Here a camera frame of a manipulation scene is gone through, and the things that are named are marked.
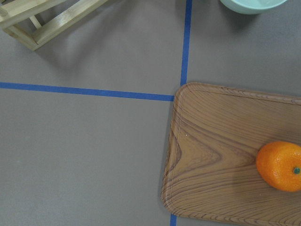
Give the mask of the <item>wooden mug rack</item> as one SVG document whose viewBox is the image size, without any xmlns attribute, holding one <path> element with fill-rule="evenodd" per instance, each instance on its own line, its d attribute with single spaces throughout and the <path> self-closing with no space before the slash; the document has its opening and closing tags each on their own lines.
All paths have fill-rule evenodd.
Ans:
<svg viewBox="0 0 301 226">
<path fill-rule="evenodd" d="M 53 8 L 63 0 L 13 0 L 0 2 L 0 28 L 28 49 L 35 51 L 60 33 L 102 6 L 107 0 L 79 0 L 65 11 L 41 25 L 36 15 Z M 28 33 L 19 23 L 29 19 L 36 30 Z"/>
</svg>

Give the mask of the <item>light green bowl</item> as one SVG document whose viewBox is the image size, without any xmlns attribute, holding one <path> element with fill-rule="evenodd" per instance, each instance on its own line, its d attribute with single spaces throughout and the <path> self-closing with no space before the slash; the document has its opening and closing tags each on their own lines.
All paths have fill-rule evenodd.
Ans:
<svg viewBox="0 0 301 226">
<path fill-rule="evenodd" d="M 220 2 L 234 12 L 255 15 L 283 5 L 286 0 L 220 0 Z"/>
</svg>

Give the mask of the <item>wooden grain serving tray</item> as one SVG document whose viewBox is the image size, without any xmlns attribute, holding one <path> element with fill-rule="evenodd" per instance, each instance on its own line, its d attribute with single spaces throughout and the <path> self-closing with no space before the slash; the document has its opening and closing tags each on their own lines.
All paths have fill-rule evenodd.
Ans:
<svg viewBox="0 0 301 226">
<path fill-rule="evenodd" d="M 273 141 L 301 142 L 301 99 L 192 82 L 174 97 L 161 199 L 180 217 L 298 226 L 300 192 L 269 186 L 255 158 Z"/>
</svg>

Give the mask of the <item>orange fruit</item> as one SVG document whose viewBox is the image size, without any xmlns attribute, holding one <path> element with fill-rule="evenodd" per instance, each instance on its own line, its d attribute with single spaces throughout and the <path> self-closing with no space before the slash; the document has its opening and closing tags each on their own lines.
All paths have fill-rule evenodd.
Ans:
<svg viewBox="0 0 301 226">
<path fill-rule="evenodd" d="M 301 190 L 301 147 L 276 141 L 264 145 L 257 153 L 256 168 L 263 180 L 286 192 Z"/>
</svg>

